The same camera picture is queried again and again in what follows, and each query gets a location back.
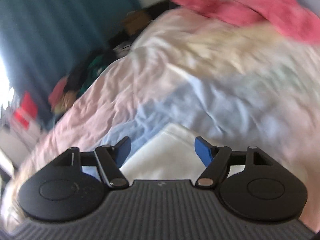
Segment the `cream zip-up sweatshirt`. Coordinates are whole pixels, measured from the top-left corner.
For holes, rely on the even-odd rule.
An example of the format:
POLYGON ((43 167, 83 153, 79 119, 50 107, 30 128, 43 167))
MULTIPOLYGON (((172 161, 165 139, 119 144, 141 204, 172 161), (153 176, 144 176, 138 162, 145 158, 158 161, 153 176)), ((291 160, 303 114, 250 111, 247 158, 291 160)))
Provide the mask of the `cream zip-up sweatshirt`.
POLYGON ((198 136, 178 124, 166 125, 120 168, 127 180, 195 181, 206 166, 195 153, 198 136))

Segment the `dark clothes pile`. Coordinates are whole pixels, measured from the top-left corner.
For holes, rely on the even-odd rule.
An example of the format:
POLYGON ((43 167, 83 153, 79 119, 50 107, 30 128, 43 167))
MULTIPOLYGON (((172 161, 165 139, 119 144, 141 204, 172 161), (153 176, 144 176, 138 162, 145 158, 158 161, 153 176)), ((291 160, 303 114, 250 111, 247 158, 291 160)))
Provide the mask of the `dark clothes pile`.
POLYGON ((133 42, 153 20, 176 7, 171 0, 163 0, 142 10, 129 12, 122 21, 124 29, 108 40, 108 49, 91 51, 58 81, 48 97, 52 113, 63 115, 111 63, 129 52, 133 42))

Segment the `red cloth on rack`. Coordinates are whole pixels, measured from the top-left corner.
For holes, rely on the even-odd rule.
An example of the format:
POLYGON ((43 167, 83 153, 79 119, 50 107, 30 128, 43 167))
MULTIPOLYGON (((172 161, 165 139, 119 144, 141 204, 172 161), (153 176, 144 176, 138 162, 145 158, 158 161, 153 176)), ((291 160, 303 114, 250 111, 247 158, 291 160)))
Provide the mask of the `red cloth on rack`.
POLYGON ((38 106, 33 101, 31 94, 25 92, 20 105, 13 113, 14 120, 27 130, 32 121, 35 121, 38 114, 38 106))

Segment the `pastel pink blue duvet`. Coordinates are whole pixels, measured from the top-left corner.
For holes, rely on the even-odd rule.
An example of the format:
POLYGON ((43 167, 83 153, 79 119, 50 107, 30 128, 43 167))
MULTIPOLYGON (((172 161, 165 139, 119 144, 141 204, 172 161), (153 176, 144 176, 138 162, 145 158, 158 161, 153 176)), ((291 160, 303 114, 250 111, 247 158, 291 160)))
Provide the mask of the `pastel pink blue duvet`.
POLYGON ((128 136, 136 153, 167 124, 235 150, 258 146, 291 168, 308 189, 301 219, 319 230, 319 46, 268 22, 239 28, 188 9, 159 16, 38 143, 4 191, 1 227, 23 222, 21 185, 67 148, 128 136))

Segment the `teal curtain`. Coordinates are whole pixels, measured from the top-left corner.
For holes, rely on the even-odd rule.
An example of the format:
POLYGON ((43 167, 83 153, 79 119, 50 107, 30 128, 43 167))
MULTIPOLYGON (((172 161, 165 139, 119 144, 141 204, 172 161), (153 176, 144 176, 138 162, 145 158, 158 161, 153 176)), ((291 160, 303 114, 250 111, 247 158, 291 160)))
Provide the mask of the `teal curtain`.
POLYGON ((1 58, 18 95, 30 93, 43 125, 48 96, 90 51, 107 47, 139 0, 1 0, 1 58))

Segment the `pink garment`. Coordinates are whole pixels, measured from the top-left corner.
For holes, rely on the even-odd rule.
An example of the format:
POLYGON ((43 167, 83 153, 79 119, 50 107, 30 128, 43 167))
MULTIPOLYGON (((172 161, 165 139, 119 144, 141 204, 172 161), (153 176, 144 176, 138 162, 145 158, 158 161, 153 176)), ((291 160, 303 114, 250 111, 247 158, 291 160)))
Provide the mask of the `pink garment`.
POLYGON ((319 43, 319 17, 297 0, 171 0, 204 17, 244 27, 270 22, 281 35, 319 43))

